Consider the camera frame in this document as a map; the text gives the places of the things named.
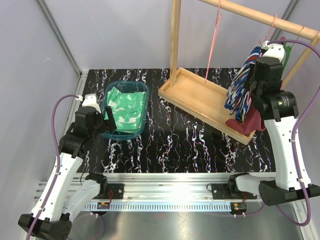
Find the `green tie-dye trousers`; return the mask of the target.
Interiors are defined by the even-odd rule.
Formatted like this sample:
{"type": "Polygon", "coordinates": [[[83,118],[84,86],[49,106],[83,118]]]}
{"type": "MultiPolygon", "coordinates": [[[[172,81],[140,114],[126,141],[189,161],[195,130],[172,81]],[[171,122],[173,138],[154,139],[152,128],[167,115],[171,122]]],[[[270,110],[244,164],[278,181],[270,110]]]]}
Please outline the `green tie-dye trousers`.
{"type": "Polygon", "coordinates": [[[112,87],[107,93],[106,105],[111,107],[116,131],[136,134],[142,125],[147,92],[124,93],[112,87]]]}

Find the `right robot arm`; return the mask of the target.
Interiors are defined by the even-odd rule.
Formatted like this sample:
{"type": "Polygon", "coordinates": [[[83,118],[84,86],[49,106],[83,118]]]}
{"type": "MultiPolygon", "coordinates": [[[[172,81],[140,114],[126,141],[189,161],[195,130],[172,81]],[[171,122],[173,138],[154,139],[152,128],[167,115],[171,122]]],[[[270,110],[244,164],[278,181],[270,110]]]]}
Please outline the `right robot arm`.
{"type": "Polygon", "coordinates": [[[283,65],[276,57],[262,56],[251,64],[245,88],[260,113],[271,141],[275,178],[257,177],[249,173],[232,175],[227,193],[239,198],[243,193],[259,196],[267,206],[313,198],[320,187],[312,184],[302,159],[299,137],[292,137],[298,121],[298,105],[293,93],[281,89],[283,65]]]}

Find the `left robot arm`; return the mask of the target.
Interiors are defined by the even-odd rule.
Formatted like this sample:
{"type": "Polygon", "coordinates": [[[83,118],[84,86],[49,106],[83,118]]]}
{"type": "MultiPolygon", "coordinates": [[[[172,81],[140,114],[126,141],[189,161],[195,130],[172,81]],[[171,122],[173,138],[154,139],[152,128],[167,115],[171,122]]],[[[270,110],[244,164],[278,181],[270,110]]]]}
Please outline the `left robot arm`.
{"type": "Polygon", "coordinates": [[[85,205],[93,198],[111,195],[107,178],[101,173],[90,173],[81,187],[71,197],[66,197],[97,135],[117,128],[112,108],[107,106],[105,110],[107,118],[93,106],[82,106],[75,112],[75,121],[59,140],[56,161],[42,195],[31,212],[22,214],[18,220],[27,239],[67,239],[72,222],[85,205]]]}

